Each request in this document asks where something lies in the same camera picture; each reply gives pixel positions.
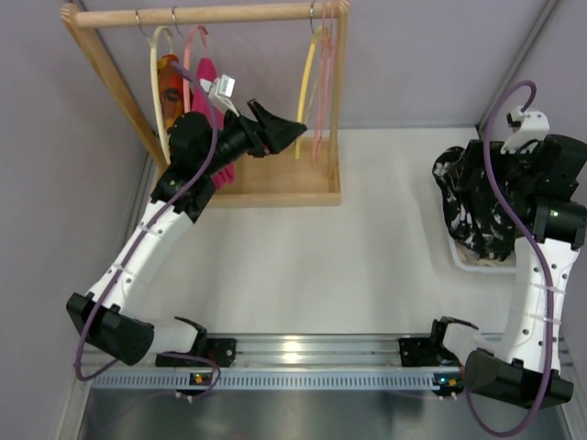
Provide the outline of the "white plastic basket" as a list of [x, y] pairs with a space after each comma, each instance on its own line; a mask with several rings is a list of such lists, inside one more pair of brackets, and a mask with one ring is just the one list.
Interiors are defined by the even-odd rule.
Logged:
[[449, 250], [455, 264], [465, 271], [485, 274], [512, 274], [515, 272], [515, 251], [504, 261], [480, 259], [456, 243], [450, 235]]

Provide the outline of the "orange patterned trousers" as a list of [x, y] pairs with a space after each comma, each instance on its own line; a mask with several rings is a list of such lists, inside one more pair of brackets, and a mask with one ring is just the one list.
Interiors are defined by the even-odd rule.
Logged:
[[179, 58], [174, 54], [167, 54], [157, 60], [157, 80], [163, 126], [169, 130], [175, 120], [187, 112], [184, 103], [183, 77], [173, 67]]

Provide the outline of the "yellow hanger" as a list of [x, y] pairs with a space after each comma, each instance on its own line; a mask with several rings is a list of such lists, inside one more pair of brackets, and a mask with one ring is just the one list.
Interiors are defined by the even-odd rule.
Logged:
[[314, 60], [318, 43], [329, 36], [329, 31], [324, 25], [312, 31], [312, 39], [310, 41], [308, 52], [305, 59], [305, 66], [302, 73], [302, 79], [299, 90], [298, 105], [296, 111], [296, 121], [298, 123], [306, 124], [307, 118], [314, 99], [314, 93], [318, 80], [315, 80], [314, 85], [310, 86], [311, 74], [314, 66]]

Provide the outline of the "cream hanger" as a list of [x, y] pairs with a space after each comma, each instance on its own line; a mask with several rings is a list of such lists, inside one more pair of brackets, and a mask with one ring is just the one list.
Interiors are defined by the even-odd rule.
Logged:
[[159, 75], [158, 75], [158, 68], [157, 63], [160, 59], [158, 55], [158, 48], [159, 48], [159, 39], [160, 36], [164, 36], [165, 41], [167, 42], [168, 52], [173, 55], [174, 54], [174, 46], [173, 46], [173, 34], [171, 30], [166, 26], [158, 26], [153, 31], [152, 35], [149, 36], [142, 27], [141, 18], [139, 15], [139, 11], [135, 10], [135, 19], [138, 25], [140, 32], [147, 38], [147, 41], [150, 45], [150, 88], [152, 92], [152, 102], [153, 102], [153, 109], [155, 113], [156, 119], [156, 127], [157, 133], [159, 135], [159, 141], [161, 144], [161, 151], [163, 157], [165, 159], [165, 163], [169, 165], [171, 163], [171, 156], [169, 150], [169, 138], [167, 134], [167, 130], [164, 125], [164, 118], [163, 118], [163, 109], [161, 103], [161, 96], [160, 91], [161, 87], [159, 86]]

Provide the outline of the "empty pink hanger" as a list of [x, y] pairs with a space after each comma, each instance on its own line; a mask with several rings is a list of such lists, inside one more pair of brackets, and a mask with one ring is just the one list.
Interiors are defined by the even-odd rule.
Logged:
[[320, 50], [320, 70], [318, 75], [318, 102], [316, 110], [316, 124], [314, 141], [312, 148], [313, 160], [317, 161], [320, 153], [323, 134], [326, 125], [327, 118], [327, 100], [329, 96], [329, 85], [331, 80], [331, 66], [333, 60], [334, 50], [334, 2], [331, 2], [330, 12], [326, 12], [326, 8], [323, 7], [322, 13], [322, 39], [321, 39], [321, 50]]

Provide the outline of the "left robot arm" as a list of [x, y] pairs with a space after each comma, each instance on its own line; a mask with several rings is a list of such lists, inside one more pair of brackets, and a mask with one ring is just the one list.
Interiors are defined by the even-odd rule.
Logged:
[[145, 213], [115, 262], [84, 294], [73, 293], [67, 314], [82, 340], [126, 365], [148, 354], [195, 353], [204, 328], [175, 317], [167, 324], [131, 309], [174, 244], [196, 223], [216, 192], [214, 175], [244, 155], [260, 159], [290, 147], [307, 130], [250, 100], [251, 117], [226, 111], [217, 128], [199, 112], [169, 130], [171, 163], [158, 179]]

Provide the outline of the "pink hanger with trousers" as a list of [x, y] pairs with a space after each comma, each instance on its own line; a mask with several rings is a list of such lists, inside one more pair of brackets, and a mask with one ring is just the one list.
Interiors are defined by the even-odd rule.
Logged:
[[[175, 9], [176, 7], [174, 6], [172, 8], [172, 20], [177, 32], [183, 38], [183, 67], [187, 71], [190, 71], [193, 41], [196, 34], [200, 36], [205, 56], [207, 57], [209, 55], [208, 31], [204, 25], [193, 25], [190, 28], [187, 36], [185, 36], [177, 26]], [[190, 82], [186, 79], [183, 79], [183, 110], [185, 113], [191, 110], [191, 102]]]

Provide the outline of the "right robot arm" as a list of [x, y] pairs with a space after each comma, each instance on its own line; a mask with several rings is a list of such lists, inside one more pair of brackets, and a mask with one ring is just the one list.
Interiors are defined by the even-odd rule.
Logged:
[[470, 391], [522, 408], [568, 402], [560, 375], [559, 327], [570, 271], [586, 239], [586, 209], [572, 196], [586, 162], [578, 139], [548, 135], [505, 153], [472, 140], [434, 163], [449, 235], [492, 262], [515, 260], [515, 287], [500, 340], [475, 324], [436, 319], [426, 337], [399, 342], [405, 368], [461, 367], [439, 393]]

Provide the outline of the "wooden clothes rack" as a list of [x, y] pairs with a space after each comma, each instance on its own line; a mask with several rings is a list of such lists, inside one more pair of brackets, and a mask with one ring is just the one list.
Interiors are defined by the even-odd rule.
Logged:
[[282, 3], [260, 5], [187, 6], [170, 8], [84, 12], [73, 3], [60, 10], [61, 21], [83, 55], [122, 110], [138, 139], [159, 169], [166, 162], [163, 147], [127, 87], [118, 68], [99, 38], [99, 28], [130, 28], [178, 24], [226, 24], [306, 20], [328, 17], [336, 20], [335, 57], [327, 68], [333, 76], [332, 104], [327, 149], [317, 155], [296, 159], [291, 150], [265, 162], [243, 158], [236, 163], [235, 183], [213, 198], [214, 207], [334, 206], [341, 202], [338, 166], [338, 122], [347, 45], [349, 3]]

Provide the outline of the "aluminium mounting rail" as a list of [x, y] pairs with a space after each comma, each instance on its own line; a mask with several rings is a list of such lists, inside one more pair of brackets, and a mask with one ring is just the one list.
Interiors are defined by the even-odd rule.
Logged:
[[[178, 358], [185, 354], [188, 358]], [[222, 369], [438, 369], [457, 366], [429, 335], [270, 335], [199, 334], [186, 352], [163, 348], [145, 353], [132, 365], [140, 368], [188, 369], [195, 357]]]

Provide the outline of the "black white patterned trousers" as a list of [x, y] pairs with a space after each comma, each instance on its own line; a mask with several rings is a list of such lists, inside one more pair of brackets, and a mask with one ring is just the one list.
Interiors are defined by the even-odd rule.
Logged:
[[445, 150], [432, 175], [441, 192], [449, 235], [479, 259], [504, 261], [514, 251], [515, 224], [497, 202], [485, 175], [482, 142]]

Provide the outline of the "magenta trousers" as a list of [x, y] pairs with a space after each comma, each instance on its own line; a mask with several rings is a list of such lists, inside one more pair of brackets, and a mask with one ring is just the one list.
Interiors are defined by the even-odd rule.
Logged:
[[[202, 58], [197, 65], [196, 78], [198, 81], [204, 81], [205, 85], [211, 85], [216, 79], [217, 71], [214, 63], [209, 58]], [[212, 124], [212, 113], [208, 104], [206, 103], [207, 93], [203, 93], [197, 87], [194, 87], [194, 94], [191, 103], [191, 110], [193, 112], [202, 113], [205, 115], [207, 122]], [[217, 109], [215, 109], [216, 121], [218, 127], [224, 126], [224, 115]], [[235, 165], [233, 163], [227, 165], [222, 170], [218, 171], [212, 180], [217, 189], [222, 188], [225, 185], [229, 185], [235, 180]]]

